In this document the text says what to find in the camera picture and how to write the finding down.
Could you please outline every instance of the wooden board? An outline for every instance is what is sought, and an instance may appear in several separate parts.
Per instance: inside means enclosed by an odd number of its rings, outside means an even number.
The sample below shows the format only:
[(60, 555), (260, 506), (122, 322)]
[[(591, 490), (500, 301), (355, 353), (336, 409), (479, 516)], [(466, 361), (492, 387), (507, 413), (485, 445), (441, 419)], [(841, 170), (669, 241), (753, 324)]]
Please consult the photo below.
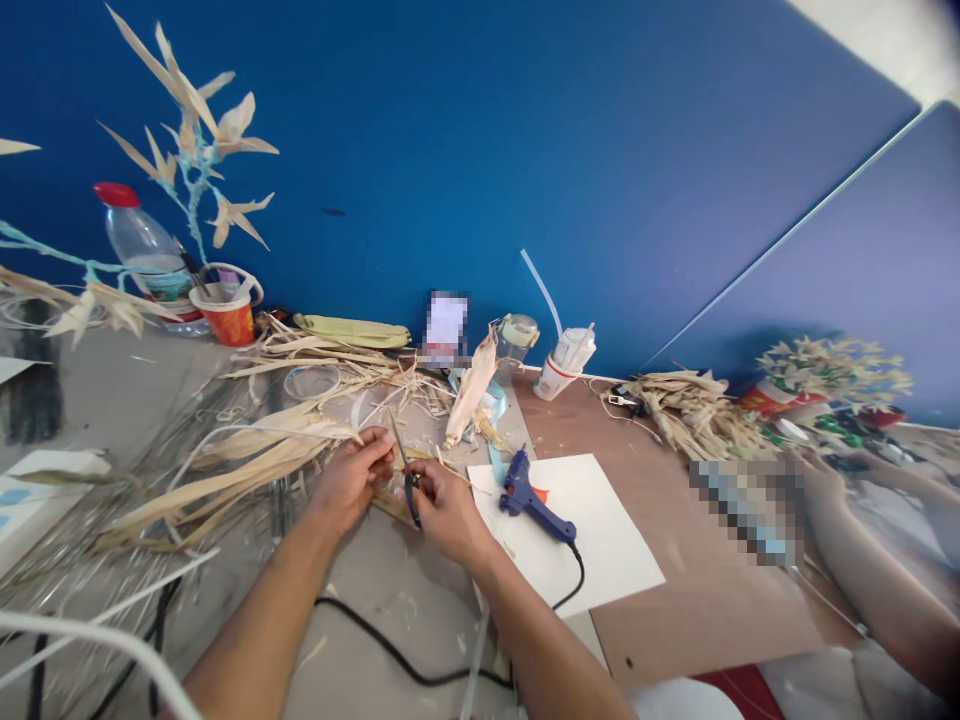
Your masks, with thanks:
[[(548, 403), (533, 394), (535, 377), (530, 371), (518, 375), (514, 387), (537, 456), (596, 455), (667, 580), (591, 612), (621, 688), (859, 639), (783, 570), (751, 564), (690, 489), (686, 464), (676, 453), (635, 425), (609, 418), (584, 383), (573, 383)], [(597, 390), (604, 387), (594, 383)], [(818, 589), (855, 616), (833, 586), (818, 583)]]

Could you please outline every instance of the scissors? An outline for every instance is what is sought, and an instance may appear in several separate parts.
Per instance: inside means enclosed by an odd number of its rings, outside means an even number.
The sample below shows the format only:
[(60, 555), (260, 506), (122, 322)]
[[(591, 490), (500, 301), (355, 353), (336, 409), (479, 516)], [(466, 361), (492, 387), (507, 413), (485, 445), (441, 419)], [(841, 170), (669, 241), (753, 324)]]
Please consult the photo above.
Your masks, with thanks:
[(407, 509), (410, 510), (410, 517), (413, 518), (413, 524), (420, 530), (420, 513), (417, 512), (417, 506), (413, 504), (413, 489), (420, 489), (420, 480), (410, 469), (410, 461), (407, 460), (407, 454), (403, 451), (403, 442), (400, 440), (400, 433), (397, 431), (397, 421), (393, 417), (393, 411), (389, 407), (387, 408), (387, 414), (390, 416), (390, 424), (393, 426), (393, 436), (397, 439), (397, 447), (400, 449), (400, 459), (403, 460), (403, 492), (407, 496)]

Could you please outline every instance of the blue wall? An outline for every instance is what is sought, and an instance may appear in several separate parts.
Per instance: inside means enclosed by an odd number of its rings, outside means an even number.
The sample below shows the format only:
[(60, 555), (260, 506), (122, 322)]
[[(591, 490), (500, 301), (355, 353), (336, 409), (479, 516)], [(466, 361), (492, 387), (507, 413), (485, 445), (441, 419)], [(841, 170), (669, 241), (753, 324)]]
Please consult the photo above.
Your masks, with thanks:
[(841, 335), (906, 358), (914, 422), (960, 425), (960, 110), (928, 111), (646, 369), (734, 382), (784, 338)]
[[(466, 290), (474, 341), (486, 320), (528, 312), (545, 328), (539, 362), (555, 338), (526, 247), (564, 322), (596, 321), (598, 374), (636, 371), (918, 111), (779, 1), (115, 9), (151, 47), (160, 18), (196, 84), (237, 71), (217, 116), (255, 92), (251, 132), (282, 155), (221, 169), (235, 201), (276, 191), (251, 216), (273, 252), (235, 229), (212, 255), (254, 270), (271, 301), (417, 328), (427, 290)], [(143, 124), (178, 119), (103, 5), (16, 3), (5, 20), (0, 137), (44, 148), (0, 163), (5, 219), (109, 259), (90, 185), (113, 180), (185, 235), (95, 123), (146, 151)]]

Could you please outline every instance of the white sheet of paper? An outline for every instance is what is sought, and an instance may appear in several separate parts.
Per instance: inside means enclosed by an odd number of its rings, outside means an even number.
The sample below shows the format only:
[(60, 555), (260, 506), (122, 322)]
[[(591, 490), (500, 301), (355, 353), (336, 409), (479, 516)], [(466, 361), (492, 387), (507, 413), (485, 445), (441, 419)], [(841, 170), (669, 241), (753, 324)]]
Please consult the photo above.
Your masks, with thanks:
[[(474, 493), (487, 527), (516, 557), (513, 561), (550, 605), (576, 587), (580, 568), (566, 545), (557, 542), (526, 513), (510, 517), (500, 510), (503, 488), (493, 468), (467, 468), (470, 481), (492, 495)], [(531, 463), (530, 484), (549, 490), (547, 508), (577, 526), (577, 549), (586, 579), (580, 592), (557, 614), (570, 617), (664, 582), (663, 573), (640, 531), (591, 455), (537, 460)]]
[(0, 475), (0, 577), (90, 490), (85, 484), (43, 485), (15, 477), (41, 470), (103, 475), (110, 463), (90, 450), (34, 450)]
[(3, 385), (14, 375), (19, 375), (33, 364), (33, 360), (0, 357), (0, 385)]

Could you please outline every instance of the hand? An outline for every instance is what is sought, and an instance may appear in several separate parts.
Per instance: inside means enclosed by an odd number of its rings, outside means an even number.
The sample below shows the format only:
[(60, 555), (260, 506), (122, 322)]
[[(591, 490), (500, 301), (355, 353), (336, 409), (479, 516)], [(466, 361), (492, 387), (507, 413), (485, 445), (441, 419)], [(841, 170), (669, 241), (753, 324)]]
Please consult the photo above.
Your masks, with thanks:
[(374, 488), (393, 477), (393, 445), (386, 428), (371, 427), (360, 433), (363, 445), (349, 440), (337, 448), (310, 501), (308, 513), (321, 517), (337, 538), (349, 532), (366, 512)]
[(436, 460), (418, 460), (410, 469), (420, 476), (423, 492), (414, 489), (413, 501), (427, 539), (446, 557), (476, 571), (498, 548), (487, 529), (470, 487)]
[(809, 501), (843, 503), (847, 493), (843, 478), (815, 452), (787, 450), (783, 453), (783, 459), (793, 472), (803, 478), (804, 496)]

